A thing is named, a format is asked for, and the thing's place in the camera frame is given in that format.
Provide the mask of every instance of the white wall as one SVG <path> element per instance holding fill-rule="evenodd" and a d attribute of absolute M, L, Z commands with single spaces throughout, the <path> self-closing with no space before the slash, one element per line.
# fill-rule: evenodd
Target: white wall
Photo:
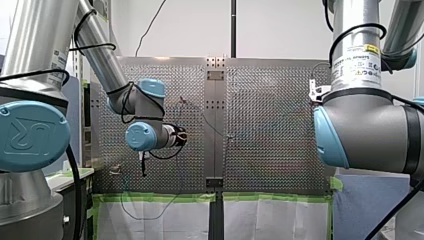
<path fill-rule="evenodd" d="M 161 2 L 112 0 L 112 29 L 123 56 L 134 56 Z M 385 26 L 394 3 L 385 0 L 380 4 Z M 331 43 L 320 0 L 238 1 L 237 57 L 325 60 Z M 230 0 L 167 1 L 139 52 L 149 57 L 224 54 L 230 55 Z M 413 98 L 418 70 L 385 73 L 383 86 L 393 94 Z"/>
<path fill-rule="evenodd" d="M 17 0 L 0 0 L 0 54 L 4 55 Z"/>

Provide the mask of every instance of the light blue joint cap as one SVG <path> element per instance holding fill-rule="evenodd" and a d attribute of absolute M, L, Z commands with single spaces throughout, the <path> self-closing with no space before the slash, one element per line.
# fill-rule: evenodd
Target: light blue joint cap
<path fill-rule="evenodd" d="M 314 125 L 321 162 L 333 167 L 349 168 L 343 145 L 323 107 L 314 109 Z"/>
<path fill-rule="evenodd" d="M 131 124 L 125 133 L 125 140 L 134 151 L 152 150 L 157 142 L 155 130 L 145 122 Z"/>
<path fill-rule="evenodd" d="M 411 56 L 409 57 L 408 62 L 405 64 L 405 67 L 403 67 L 403 69 L 414 67 L 416 62 L 417 62 L 417 49 L 414 49 L 412 50 Z"/>
<path fill-rule="evenodd" d="M 138 81 L 138 86 L 153 97 L 165 98 L 165 84 L 161 80 L 145 78 Z"/>
<path fill-rule="evenodd" d="M 415 98 L 414 102 L 420 104 L 421 106 L 424 106 L 424 96 Z"/>
<path fill-rule="evenodd" d="M 70 140 L 65 116 L 36 101 L 0 105 L 0 170 L 28 172 L 46 167 L 62 156 Z"/>

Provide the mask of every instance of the label sticker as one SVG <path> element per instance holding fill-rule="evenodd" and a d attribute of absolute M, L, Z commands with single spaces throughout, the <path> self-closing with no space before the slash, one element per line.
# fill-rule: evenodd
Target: label sticker
<path fill-rule="evenodd" d="M 52 69 L 62 69 L 66 68 L 66 55 L 58 50 L 55 50 L 52 58 Z M 50 84 L 55 85 L 60 88 L 62 86 L 62 81 L 64 80 L 63 73 L 50 73 L 49 78 L 47 79 Z"/>
<path fill-rule="evenodd" d="M 370 44 L 349 48 L 347 54 L 334 61 L 332 75 L 334 80 L 379 82 L 380 49 Z"/>

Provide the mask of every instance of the black pole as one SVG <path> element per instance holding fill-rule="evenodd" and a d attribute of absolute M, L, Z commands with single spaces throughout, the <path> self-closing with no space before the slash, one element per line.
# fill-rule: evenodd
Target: black pole
<path fill-rule="evenodd" d="M 231 0 L 231 58 L 236 58 L 236 18 L 237 0 Z"/>

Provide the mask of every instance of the pegboard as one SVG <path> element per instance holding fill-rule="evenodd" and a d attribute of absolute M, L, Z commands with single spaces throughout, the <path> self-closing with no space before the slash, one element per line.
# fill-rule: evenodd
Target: pegboard
<path fill-rule="evenodd" d="M 318 61 L 227 61 L 224 191 L 326 194 L 331 169 L 316 152 L 308 97 Z M 328 67 L 315 71 L 330 84 Z"/>
<path fill-rule="evenodd" d="M 331 173 L 318 160 L 308 99 L 311 69 L 319 61 L 225 59 L 223 65 L 222 59 L 217 73 L 222 71 L 224 79 L 211 84 L 211 62 L 206 60 L 120 58 L 129 80 L 165 82 L 165 121 L 189 133 L 177 159 L 147 161 L 145 178 L 138 153 L 125 142 L 128 125 L 106 106 L 106 94 L 92 85 L 92 101 L 99 101 L 97 118 L 92 118 L 98 147 L 92 154 L 101 162 L 94 190 L 205 192 L 212 174 L 223 177 L 224 191 L 326 194 Z M 315 76 L 317 85 L 329 84 L 325 66 Z M 222 107 L 211 109 L 210 99 Z M 218 128 L 215 134 L 210 125 Z M 175 151 L 154 152 L 168 156 Z M 111 175 L 110 168 L 118 164 L 122 176 Z"/>
<path fill-rule="evenodd" d="M 98 91 L 99 117 L 94 119 L 93 127 L 99 129 L 97 134 L 102 167 L 96 174 L 96 192 L 122 192 L 123 189 L 164 193 L 204 192 L 205 144 L 201 115 L 204 108 L 204 61 L 203 58 L 168 61 L 154 58 L 120 60 L 129 81 L 154 78 L 165 83 L 164 121 L 186 128 L 189 140 L 177 158 L 147 160 L 147 177 L 142 177 L 139 155 L 132 151 L 125 141 L 128 125 L 123 124 L 120 115 L 112 113 L 106 106 L 104 91 Z M 158 156 L 170 156 L 177 149 L 153 152 Z M 122 167 L 122 174 L 110 174 L 110 169 L 118 164 Z"/>

